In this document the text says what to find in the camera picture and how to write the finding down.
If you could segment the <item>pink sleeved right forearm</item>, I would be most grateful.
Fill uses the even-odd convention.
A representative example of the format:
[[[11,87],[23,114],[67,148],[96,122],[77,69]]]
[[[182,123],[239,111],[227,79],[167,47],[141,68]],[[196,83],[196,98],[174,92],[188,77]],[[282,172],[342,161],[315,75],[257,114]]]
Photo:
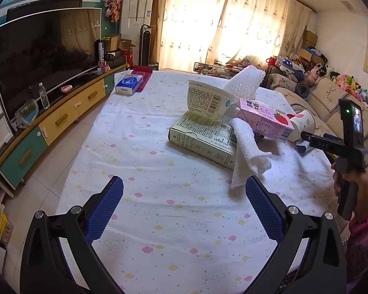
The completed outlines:
[[[347,283],[350,287],[354,287],[368,270],[368,180],[365,174],[353,180],[358,184],[358,193],[346,246]]]

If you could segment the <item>person's right hand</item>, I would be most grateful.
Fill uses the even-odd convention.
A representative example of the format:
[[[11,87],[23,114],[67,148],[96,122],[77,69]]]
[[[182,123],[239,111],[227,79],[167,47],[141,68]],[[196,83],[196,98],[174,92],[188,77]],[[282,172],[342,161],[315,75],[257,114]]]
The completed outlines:
[[[337,172],[336,163],[333,163],[331,165],[331,168],[332,170],[334,170],[334,173],[332,174],[332,178],[334,180],[333,188],[334,188],[335,196],[338,196],[342,190],[342,185],[339,183],[340,182],[339,177],[343,178],[345,181],[349,183],[357,184],[359,194],[368,191],[368,179],[367,179],[366,171],[352,170],[340,176],[340,174]]]

